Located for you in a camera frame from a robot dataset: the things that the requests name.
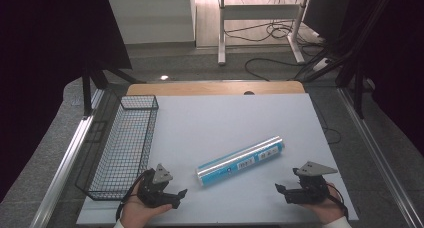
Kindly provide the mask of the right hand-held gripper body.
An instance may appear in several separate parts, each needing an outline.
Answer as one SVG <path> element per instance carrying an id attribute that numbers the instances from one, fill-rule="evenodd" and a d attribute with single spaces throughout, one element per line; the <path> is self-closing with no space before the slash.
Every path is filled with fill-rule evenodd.
<path id="1" fill-rule="evenodd" d="M 290 189 L 284 194 L 292 197 L 292 204 L 319 204 L 330 194 L 326 174 L 337 173 L 338 170 L 312 161 L 307 161 L 302 167 L 294 168 L 293 173 L 299 177 L 300 189 Z"/>

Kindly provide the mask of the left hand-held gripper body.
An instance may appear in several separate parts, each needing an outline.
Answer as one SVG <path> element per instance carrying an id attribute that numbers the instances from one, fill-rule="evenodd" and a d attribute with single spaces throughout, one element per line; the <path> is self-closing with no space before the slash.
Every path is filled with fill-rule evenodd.
<path id="1" fill-rule="evenodd" d="M 165 193 L 164 189 L 173 179 L 170 172 L 159 163 L 155 169 L 146 170 L 141 175 L 142 181 L 137 190 L 137 197 L 149 208 L 173 204 L 179 199 L 178 194 Z"/>

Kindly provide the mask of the person's left hand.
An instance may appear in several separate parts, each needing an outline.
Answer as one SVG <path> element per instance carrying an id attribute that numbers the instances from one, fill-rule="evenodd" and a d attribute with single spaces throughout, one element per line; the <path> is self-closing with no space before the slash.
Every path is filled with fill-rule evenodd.
<path id="1" fill-rule="evenodd" d="M 125 228 L 144 228 L 153 217 L 161 215 L 171 209 L 172 206 L 170 204 L 156 208 L 148 208 L 136 194 L 132 194 L 124 203 L 119 220 Z"/>

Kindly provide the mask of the person's right hand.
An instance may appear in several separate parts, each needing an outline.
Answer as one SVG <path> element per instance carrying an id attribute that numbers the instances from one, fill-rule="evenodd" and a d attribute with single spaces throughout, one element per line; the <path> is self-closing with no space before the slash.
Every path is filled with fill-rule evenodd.
<path id="1" fill-rule="evenodd" d="M 328 183 L 330 197 L 320 204 L 302 204 L 303 208 L 312 211 L 323 225 L 328 225 L 331 222 L 345 216 L 344 209 L 339 205 L 341 197 L 333 183 Z"/>

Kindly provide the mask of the blue and silver wrap roll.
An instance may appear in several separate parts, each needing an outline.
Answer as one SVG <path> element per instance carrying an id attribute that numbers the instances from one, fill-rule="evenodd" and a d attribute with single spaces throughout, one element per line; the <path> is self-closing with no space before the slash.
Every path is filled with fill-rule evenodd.
<path id="1" fill-rule="evenodd" d="M 284 148 L 283 139 L 280 136 L 274 136 L 204 163 L 196 168 L 196 175 L 202 186 L 208 186 L 263 163 L 279 155 Z"/>

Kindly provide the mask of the white table mat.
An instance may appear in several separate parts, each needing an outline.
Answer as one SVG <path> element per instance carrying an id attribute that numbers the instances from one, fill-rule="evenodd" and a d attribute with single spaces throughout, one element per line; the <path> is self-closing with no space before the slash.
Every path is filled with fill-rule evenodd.
<path id="1" fill-rule="evenodd" d="M 153 226 L 295 224 L 315 221 L 289 204 L 279 184 L 295 188 L 292 170 L 313 161 L 336 162 L 308 94 L 161 96 L 149 163 L 173 176 L 167 192 L 185 191 L 177 209 L 151 220 Z M 198 166 L 274 136 L 281 154 L 210 186 L 200 184 Z"/>

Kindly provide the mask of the black metal stand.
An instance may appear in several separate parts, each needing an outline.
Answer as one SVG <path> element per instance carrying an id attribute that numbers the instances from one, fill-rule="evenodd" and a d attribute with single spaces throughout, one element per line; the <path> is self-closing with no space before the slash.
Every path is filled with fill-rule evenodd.
<path id="1" fill-rule="evenodd" d="M 92 111 L 91 102 L 91 82 L 98 89 L 105 89 L 109 85 L 109 81 L 104 74 L 104 71 L 109 71 L 115 76 L 131 83 L 131 84 L 145 84 L 145 81 L 136 79 L 124 71 L 115 68 L 102 61 L 87 61 L 82 68 L 82 84 L 83 84 L 83 101 L 84 101 L 84 118 L 87 119 Z"/>
<path id="2" fill-rule="evenodd" d="M 352 79 L 355 80 L 353 108 L 361 119 L 364 118 L 362 112 L 364 71 L 360 64 L 360 55 L 367 39 L 370 37 L 389 1 L 390 0 L 373 1 L 368 10 L 363 14 L 363 17 L 353 26 L 353 31 L 349 31 L 348 38 L 343 38 L 343 41 L 348 41 L 350 38 L 354 39 L 351 41 L 350 48 L 332 63 L 327 64 L 321 70 L 303 79 L 303 82 L 309 83 L 336 68 L 341 68 L 335 79 L 335 84 L 337 87 L 346 88 Z"/>

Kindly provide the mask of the white power strip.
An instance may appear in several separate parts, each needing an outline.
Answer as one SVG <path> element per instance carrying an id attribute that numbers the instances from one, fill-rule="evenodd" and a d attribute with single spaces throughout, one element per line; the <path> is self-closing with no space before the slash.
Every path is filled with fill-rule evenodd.
<path id="1" fill-rule="evenodd" d="M 333 60 L 330 58 L 323 58 L 321 61 L 319 61 L 314 67 L 313 70 L 315 72 L 323 69 L 325 66 L 329 65 L 330 63 L 332 63 Z"/>

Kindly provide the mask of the dark curtain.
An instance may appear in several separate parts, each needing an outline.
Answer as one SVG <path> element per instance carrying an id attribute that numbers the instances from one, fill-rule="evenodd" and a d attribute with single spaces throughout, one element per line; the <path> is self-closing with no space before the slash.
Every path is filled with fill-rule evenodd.
<path id="1" fill-rule="evenodd" d="M 349 0 L 333 51 L 336 84 L 371 79 L 374 101 L 424 156 L 424 0 Z"/>
<path id="2" fill-rule="evenodd" d="M 129 69 L 109 0 L 0 0 L 0 202 L 84 70 Z"/>

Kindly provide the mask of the white cabinet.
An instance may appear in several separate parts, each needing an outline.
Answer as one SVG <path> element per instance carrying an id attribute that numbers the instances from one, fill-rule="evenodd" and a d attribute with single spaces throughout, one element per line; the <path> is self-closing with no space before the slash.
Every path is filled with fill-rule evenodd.
<path id="1" fill-rule="evenodd" d="M 109 0 L 125 44 L 195 41 L 194 0 Z"/>

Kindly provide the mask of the aluminium rail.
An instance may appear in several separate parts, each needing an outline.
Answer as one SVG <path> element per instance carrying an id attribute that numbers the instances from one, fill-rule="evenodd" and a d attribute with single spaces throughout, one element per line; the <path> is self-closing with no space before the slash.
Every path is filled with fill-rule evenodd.
<path id="1" fill-rule="evenodd" d="M 46 191 L 44 198 L 35 213 L 29 228 L 46 228 L 59 198 L 65 188 L 69 175 L 72 171 L 78 153 L 82 147 L 83 141 L 88 133 L 88 130 L 93 122 L 94 115 L 97 112 L 99 103 L 104 95 L 103 90 L 97 89 L 91 98 L 92 111 L 82 118 L 78 127 L 68 145 L 68 148 L 59 164 L 59 167 Z"/>
<path id="2" fill-rule="evenodd" d="M 364 141 L 379 173 L 390 191 L 395 204 L 398 206 L 409 228 L 424 228 L 424 221 L 419 216 L 415 205 L 408 196 L 404 186 L 396 177 L 387 159 L 380 149 L 375 137 L 370 131 L 364 118 L 361 118 L 354 109 L 353 98 L 347 88 L 338 88 L 343 104 L 345 105 L 353 123 L 355 124 L 362 140 Z"/>

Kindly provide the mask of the white metal desk frame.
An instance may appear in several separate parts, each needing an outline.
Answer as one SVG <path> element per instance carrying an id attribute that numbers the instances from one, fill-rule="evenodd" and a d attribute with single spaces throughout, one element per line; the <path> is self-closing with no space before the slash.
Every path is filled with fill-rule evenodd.
<path id="1" fill-rule="evenodd" d="M 297 64 L 304 64 L 305 60 L 300 51 L 297 36 L 302 23 L 308 0 L 295 4 L 242 4 L 226 5 L 225 0 L 219 2 L 219 36 L 218 36 L 218 64 L 226 64 L 226 37 L 230 31 L 225 29 L 226 21 L 257 21 L 268 20 L 266 26 L 274 27 L 280 24 L 287 30 L 285 38 L 291 48 Z"/>

